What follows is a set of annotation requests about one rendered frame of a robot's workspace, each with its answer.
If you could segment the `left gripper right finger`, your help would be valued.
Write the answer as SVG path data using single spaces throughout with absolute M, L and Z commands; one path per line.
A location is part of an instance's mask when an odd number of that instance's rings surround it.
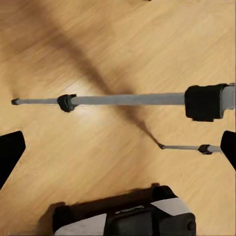
M 220 147 L 236 170 L 236 133 L 227 130 L 224 131 Z

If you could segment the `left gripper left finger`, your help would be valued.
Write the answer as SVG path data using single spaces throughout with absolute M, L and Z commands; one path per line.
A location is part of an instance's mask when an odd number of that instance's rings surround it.
M 26 149 L 21 131 L 0 136 L 0 190 Z

